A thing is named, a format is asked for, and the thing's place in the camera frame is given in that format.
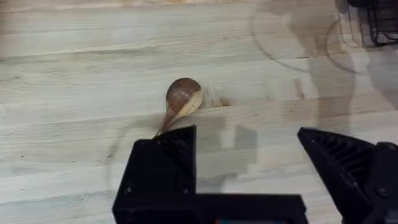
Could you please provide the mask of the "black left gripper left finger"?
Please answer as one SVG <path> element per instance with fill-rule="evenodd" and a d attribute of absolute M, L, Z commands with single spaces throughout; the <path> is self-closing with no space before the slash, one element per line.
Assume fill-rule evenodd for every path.
<path fill-rule="evenodd" d="M 112 212 L 116 223 L 127 223 L 136 197 L 196 193 L 195 125 L 137 140 L 127 160 Z"/>

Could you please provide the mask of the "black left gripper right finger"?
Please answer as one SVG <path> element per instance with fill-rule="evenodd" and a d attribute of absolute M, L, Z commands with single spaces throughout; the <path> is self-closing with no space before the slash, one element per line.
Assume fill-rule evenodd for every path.
<path fill-rule="evenodd" d="M 344 224 L 397 224 L 397 145 L 300 128 L 297 137 Z"/>

